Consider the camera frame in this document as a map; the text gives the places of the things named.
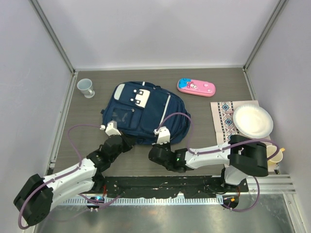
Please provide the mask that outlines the navy blue student backpack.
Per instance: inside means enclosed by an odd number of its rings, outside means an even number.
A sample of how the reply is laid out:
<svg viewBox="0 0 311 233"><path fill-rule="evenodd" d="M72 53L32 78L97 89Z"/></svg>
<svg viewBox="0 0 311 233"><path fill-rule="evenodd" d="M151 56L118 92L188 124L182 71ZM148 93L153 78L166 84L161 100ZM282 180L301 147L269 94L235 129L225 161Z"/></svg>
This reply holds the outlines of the navy blue student backpack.
<svg viewBox="0 0 311 233"><path fill-rule="evenodd" d="M156 142L154 130L159 125L170 131L171 144L181 142L190 128L190 114L183 100L175 93L148 82L119 84L101 113L103 125L116 121L120 131L136 137L136 143L141 145Z"/></svg>

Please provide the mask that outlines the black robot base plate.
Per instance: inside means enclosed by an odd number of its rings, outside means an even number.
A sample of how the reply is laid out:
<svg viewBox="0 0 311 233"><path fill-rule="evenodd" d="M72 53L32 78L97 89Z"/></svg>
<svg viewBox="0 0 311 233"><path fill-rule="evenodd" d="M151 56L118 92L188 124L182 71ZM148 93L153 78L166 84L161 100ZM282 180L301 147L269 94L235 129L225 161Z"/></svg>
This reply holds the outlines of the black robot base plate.
<svg viewBox="0 0 311 233"><path fill-rule="evenodd" d="M209 198L216 194L248 192L246 179L239 186L224 184L218 176L106 176L100 185L82 194L106 194L109 198L176 198L182 193L185 198Z"/></svg>

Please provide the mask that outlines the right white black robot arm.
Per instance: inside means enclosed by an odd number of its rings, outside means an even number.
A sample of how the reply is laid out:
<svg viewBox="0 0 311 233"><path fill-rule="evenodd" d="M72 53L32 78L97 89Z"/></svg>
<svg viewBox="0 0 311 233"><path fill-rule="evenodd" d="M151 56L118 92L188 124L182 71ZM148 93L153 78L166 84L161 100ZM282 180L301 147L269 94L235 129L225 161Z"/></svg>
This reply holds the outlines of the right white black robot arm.
<svg viewBox="0 0 311 233"><path fill-rule="evenodd" d="M232 191L247 176L268 175L266 145L259 139L241 135L233 135L221 145L201 149L171 151L170 143L155 144L148 157L168 171L178 173L204 166L227 165L219 180L220 188L226 192Z"/></svg>

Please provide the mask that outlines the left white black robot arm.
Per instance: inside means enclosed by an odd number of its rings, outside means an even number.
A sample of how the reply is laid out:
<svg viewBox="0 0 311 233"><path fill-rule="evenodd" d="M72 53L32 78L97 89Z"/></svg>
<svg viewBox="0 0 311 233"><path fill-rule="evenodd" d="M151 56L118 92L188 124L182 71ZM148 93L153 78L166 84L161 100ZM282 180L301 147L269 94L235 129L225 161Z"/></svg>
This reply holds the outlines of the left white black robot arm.
<svg viewBox="0 0 311 233"><path fill-rule="evenodd" d="M25 230L38 224L54 207L72 196L88 191L100 193L104 186L102 173L135 143L133 136L111 135L79 163L49 176L31 176L13 201L19 211L18 226Z"/></svg>

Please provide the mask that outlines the pink cartoon pencil case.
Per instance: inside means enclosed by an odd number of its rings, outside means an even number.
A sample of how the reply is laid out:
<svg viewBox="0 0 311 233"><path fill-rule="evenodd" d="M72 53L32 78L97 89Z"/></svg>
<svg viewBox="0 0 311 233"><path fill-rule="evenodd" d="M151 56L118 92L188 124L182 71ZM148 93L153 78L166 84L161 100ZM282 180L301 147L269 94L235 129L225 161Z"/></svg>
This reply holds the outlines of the pink cartoon pencil case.
<svg viewBox="0 0 311 233"><path fill-rule="evenodd" d="M180 79L177 83L177 89L183 93L203 97L212 97L216 92L216 87L213 83L189 78Z"/></svg>

